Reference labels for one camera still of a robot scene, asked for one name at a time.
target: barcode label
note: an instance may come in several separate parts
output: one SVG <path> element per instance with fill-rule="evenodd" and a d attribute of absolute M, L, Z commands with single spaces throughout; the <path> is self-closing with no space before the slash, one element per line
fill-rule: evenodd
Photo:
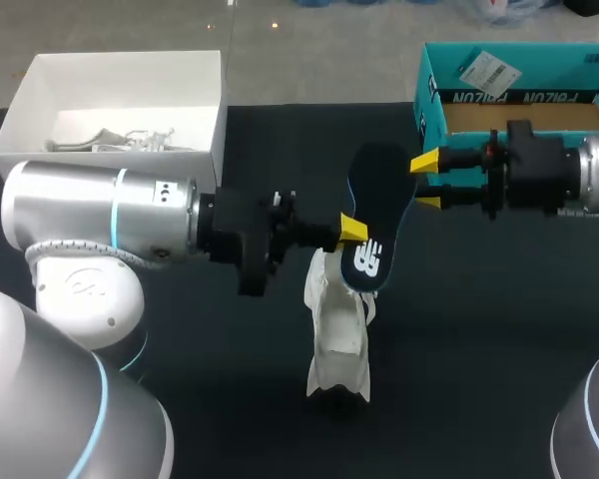
<path fill-rule="evenodd" d="M 486 83 L 489 84 L 489 85 L 495 83 L 495 80 L 497 78 L 499 78 L 499 75 L 501 75 L 505 70 L 506 70 L 506 67 L 504 67 L 503 65 L 501 65 L 497 70 L 495 70 L 495 73 L 493 73 L 492 75 L 490 75 L 490 78 L 488 80 L 486 80 Z"/>
<path fill-rule="evenodd" d="M 521 72 L 488 52 L 481 52 L 465 69 L 461 80 L 486 95 L 499 98 L 515 83 Z"/>

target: black tablecloth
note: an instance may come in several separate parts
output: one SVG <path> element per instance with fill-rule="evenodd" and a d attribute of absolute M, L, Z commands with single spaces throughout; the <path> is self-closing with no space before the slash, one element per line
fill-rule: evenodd
<path fill-rule="evenodd" d="M 224 184 L 349 210 L 367 141 L 416 154 L 410 105 L 230 108 Z M 412 209 L 369 328 L 369 405 L 304 397 L 311 253 L 292 251 L 260 299 L 235 295 L 229 266 L 142 273 L 144 384 L 173 421 L 175 479 L 552 477 L 552 422 L 599 356 L 599 221 Z M 33 305 L 1 228 L 0 290 Z"/>

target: cable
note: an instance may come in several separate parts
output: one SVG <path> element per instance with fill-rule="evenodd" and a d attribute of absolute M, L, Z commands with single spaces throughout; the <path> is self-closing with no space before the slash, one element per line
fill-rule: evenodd
<path fill-rule="evenodd" d="M 37 264 L 44 257 L 76 257 L 76 256 L 112 256 L 132 266 L 146 269 L 159 269 L 166 266 L 165 262 L 143 259 L 131 252 L 117 249 L 100 242 L 86 239 L 51 239 L 36 242 L 24 252 L 24 258 L 29 264 L 33 284 L 37 283 Z"/>

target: gray floor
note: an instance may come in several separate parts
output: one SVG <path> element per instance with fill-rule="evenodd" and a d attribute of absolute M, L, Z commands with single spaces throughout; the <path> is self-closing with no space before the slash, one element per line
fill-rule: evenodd
<path fill-rule="evenodd" d="M 521 28 L 491 28 L 462 16 L 460 1 L 0 0 L 0 107 L 37 53 L 220 49 L 230 102 L 261 105 L 412 99 L 426 41 L 599 42 L 599 17 L 555 7 Z"/>

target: white cardboard box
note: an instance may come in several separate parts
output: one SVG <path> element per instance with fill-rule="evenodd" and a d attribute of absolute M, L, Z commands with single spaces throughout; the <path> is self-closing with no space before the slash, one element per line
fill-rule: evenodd
<path fill-rule="evenodd" d="M 227 105 L 221 54 L 209 52 L 38 55 L 0 130 L 0 174 L 26 160 L 195 178 L 203 193 L 222 180 Z M 193 152 L 49 153 L 106 128 L 166 133 Z"/>

